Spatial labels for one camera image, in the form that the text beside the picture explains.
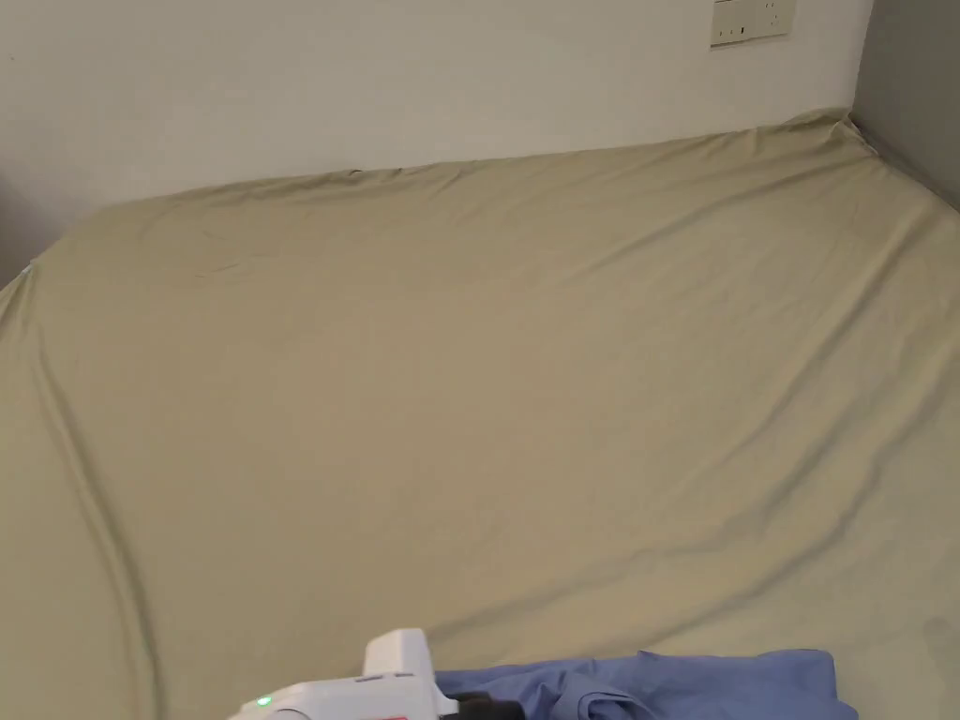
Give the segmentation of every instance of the folded clothing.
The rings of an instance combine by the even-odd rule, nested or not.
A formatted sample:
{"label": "folded clothing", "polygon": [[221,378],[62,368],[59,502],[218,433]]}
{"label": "folded clothing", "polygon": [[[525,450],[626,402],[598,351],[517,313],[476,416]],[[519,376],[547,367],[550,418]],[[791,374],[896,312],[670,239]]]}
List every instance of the folded clothing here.
{"label": "folded clothing", "polygon": [[833,657],[784,650],[755,658],[556,660],[438,672],[445,695],[516,700],[527,720],[856,720],[837,699]]}

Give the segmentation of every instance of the beige bed sheet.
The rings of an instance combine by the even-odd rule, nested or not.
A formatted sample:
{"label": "beige bed sheet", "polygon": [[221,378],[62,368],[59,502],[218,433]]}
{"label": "beige bed sheet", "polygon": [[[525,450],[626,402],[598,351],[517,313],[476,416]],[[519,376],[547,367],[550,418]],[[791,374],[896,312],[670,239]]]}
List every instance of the beige bed sheet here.
{"label": "beige bed sheet", "polygon": [[960,708],[960,215],[830,114],[126,204],[0,294],[5,717],[818,647]]}

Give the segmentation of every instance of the bed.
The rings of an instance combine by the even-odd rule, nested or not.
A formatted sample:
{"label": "bed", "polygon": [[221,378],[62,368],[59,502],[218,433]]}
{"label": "bed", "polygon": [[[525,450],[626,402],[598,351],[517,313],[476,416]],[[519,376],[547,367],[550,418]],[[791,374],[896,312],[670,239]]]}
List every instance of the bed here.
{"label": "bed", "polygon": [[124,204],[0,293],[10,717],[817,647],[960,707],[960,215],[843,114]]}

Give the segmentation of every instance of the electrical outlet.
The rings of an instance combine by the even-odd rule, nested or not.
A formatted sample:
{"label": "electrical outlet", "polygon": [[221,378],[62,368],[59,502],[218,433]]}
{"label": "electrical outlet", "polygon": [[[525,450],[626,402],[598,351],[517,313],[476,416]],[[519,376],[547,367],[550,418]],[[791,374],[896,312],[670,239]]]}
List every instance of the electrical outlet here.
{"label": "electrical outlet", "polygon": [[713,35],[710,37],[710,45],[728,45],[749,40],[753,36],[755,14],[756,0],[716,0],[713,3]]}
{"label": "electrical outlet", "polygon": [[786,35],[796,12],[797,0],[715,0],[710,45]]}
{"label": "electrical outlet", "polygon": [[793,28],[797,0],[753,0],[754,37],[786,35]]}

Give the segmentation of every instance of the bedroom wall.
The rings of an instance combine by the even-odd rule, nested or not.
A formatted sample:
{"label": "bedroom wall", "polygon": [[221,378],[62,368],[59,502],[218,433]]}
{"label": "bedroom wall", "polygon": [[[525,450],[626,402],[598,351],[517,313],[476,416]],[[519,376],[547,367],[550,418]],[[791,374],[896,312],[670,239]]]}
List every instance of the bedroom wall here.
{"label": "bedroom wall", "polygon": [[711,0],[0,0],[0,281],[126,199],[848,105],[871,2],[710,52]]}

